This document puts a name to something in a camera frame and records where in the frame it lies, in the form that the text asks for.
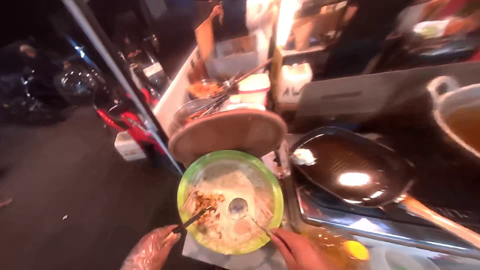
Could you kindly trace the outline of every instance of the hand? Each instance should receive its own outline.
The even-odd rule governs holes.
[[[180,233],[172,233],[177,225],[154,229],[142,237],[128,255],[121,270],[160,270],[168,254],[180,239]]]
[[[222,5],[216,5],[213,9],[212,9],[212,13],[210,13],[210,18],[213,18],[219,14],[223,14],[223,7]]]
[[[327,259],[322,256],[322,250],[310,242],[307,237],[284,229],[272,229],[271,231],[274,234],[272,242],[282,254],[289,270],[334,269],[327,262]]]

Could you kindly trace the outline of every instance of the spoon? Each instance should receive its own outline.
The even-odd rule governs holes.
[[[248,216],[250,219],[255,223],[258,227],[260,227],[267,235],[268,237],[272,238],[273,234],[271,231],[269,231],[267,228],[263,227],[253,217],[248,213],[248,204],[247,201],[242,199],[242,198],[235,198],[233,199],[230,204],[228,205],[228,213],[230,217],[237,221],[241,220],[244,217]]]

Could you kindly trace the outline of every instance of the fried food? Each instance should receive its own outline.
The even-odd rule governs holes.
[[[195,202],[195,210],[194,213],[200,212],[202,209],[211,206],[211,208],[203,214],[199,219],[196,221],[198,228],[201,232],[216,232],[219,238],[222,238],[221,227],[218,225],[216,221],[220,219],[220,213],[216,213],[216,209],[218,207],[218,202],[224,202],[225,197],[220,195],[213,195],[213,194],[204,194],[200,191],[196,191],[194,195],[194,202]]]
[[[199,117],[200,115],[202,115],[204,112],[206,112],[208,110],[207,109],[203,109],[203,110],[200,110],[196,113],[193,113],[192,115],[190,115],[186,120],[185,120],[185,124],[186,123],[190,123],[191,121],[195,120],[197,117]]]
[[[222,90],[216,83],[196,82],[188,87],[188,91],[196,98],[208,98],[215,96]]]

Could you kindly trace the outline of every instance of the wok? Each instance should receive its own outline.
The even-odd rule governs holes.
[[[294,166],[313,184],[362,207],[399,203],[411,214],[430,221],[480,249],[480,235],[428,209],[410,197],[415,168],[393,150],[335,127],[322,127],[292,148]]]

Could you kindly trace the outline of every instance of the pavement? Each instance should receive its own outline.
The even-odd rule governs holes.
[[[42,127],[0,127],[0,269],[118,270],[150,230],[180,222],[180,176],[126,162],[92,108]],[[181,255],[164,270],[213,269]]]

